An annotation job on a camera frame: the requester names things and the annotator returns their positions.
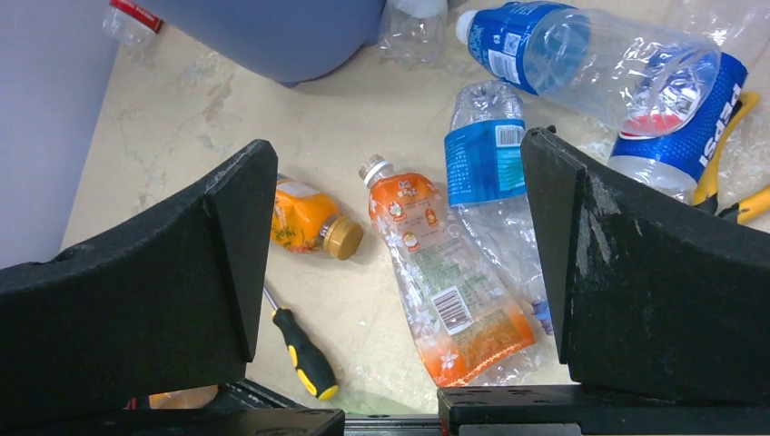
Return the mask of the orange floral label bottle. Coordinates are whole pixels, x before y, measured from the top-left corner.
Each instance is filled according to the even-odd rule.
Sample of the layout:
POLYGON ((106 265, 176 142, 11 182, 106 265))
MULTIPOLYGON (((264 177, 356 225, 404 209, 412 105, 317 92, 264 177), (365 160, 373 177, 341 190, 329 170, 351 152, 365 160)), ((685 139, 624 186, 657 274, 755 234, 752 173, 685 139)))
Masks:
POLYGON ((537 367, 521 305, 478 253, 439 188, 374 154, 359 169, 421 361, 439 387, 507 385, 537 367))

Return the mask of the crushed blue label bottle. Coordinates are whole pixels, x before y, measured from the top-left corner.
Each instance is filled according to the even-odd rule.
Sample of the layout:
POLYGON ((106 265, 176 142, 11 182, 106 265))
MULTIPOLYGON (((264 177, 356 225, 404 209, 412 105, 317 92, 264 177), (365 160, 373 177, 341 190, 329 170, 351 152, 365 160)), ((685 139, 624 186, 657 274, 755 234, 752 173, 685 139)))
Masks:
POLYGON ((524 104, 498 80, 462 88, 444 138, 449 205, 498 276, 551 335, 521 157, 524 104))

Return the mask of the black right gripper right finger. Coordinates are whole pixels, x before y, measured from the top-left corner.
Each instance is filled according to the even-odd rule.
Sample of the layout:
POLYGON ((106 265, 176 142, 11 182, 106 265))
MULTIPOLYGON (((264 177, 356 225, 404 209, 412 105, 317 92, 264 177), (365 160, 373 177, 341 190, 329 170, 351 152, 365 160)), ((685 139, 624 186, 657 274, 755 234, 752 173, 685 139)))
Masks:
POLYGON ((521 147, 559 360, 586 385, 769 400, 769 236, 618 173, 545 128, 521 147))

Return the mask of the Pocari Sweat blue bottle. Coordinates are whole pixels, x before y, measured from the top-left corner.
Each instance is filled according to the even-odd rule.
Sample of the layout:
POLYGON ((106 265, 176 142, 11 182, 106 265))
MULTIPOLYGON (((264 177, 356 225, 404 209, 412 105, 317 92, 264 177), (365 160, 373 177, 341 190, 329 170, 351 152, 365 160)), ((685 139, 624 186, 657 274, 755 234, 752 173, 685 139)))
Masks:
POLYGON ((455 31, 498 79, 637 136, 684 127, 721 59, 704 36, 548 1, 468 10, 455 31))

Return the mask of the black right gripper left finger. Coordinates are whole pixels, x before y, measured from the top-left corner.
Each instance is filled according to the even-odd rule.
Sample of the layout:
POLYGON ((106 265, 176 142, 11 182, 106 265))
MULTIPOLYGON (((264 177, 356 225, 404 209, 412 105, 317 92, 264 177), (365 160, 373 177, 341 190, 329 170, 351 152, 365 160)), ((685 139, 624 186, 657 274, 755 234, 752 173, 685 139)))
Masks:
POLYGON ((197 182, 44 263, 1 271, 1 428, 122 409, 245 374, 278 157, 245 145, 197 182))

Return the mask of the large Pepsi bottle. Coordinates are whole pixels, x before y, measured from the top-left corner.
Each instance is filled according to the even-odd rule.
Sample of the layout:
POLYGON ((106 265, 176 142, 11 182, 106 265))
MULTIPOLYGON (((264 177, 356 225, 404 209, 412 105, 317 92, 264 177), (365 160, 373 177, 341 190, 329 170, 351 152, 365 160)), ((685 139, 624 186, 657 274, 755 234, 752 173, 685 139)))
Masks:
POLYGON ((698 182, 716 157, 719 141, 737 119, 747 76, 738 59, 722 54, 711 93, 686 125, 658 137, 621 134, 607 166, 682 203, 691 203, 698 182))

